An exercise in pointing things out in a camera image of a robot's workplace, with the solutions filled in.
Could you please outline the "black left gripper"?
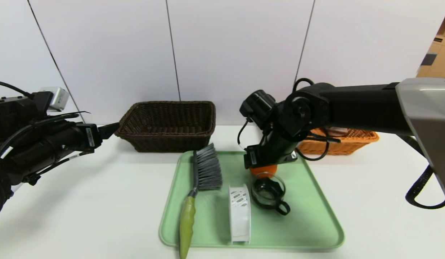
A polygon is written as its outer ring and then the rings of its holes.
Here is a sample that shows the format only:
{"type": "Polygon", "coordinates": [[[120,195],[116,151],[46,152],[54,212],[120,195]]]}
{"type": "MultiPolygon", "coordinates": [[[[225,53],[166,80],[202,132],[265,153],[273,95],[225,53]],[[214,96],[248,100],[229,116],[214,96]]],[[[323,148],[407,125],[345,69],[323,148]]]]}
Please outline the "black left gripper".
{"type": "Polygon", "coordinates": [[[51,149],[55,154],[63,151],[92,151],[102,139],[109,139],[120,127],[120,123],[103,126],[84,123],[63,123],[51,134],[51,149]]]}

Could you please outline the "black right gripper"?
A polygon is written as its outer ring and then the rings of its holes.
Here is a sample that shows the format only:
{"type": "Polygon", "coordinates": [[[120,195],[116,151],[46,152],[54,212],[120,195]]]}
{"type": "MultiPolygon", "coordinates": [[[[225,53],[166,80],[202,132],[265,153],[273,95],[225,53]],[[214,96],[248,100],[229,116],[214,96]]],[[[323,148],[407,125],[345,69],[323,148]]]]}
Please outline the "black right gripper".
{"type": "Polygon", "coordinates": [[[298,141],[284,138],[278,131],[264,135],[258,145],[248,146],[244,154],[244,167],[260,168],[295,162],[298,159],[295,149],[298,141]]]}

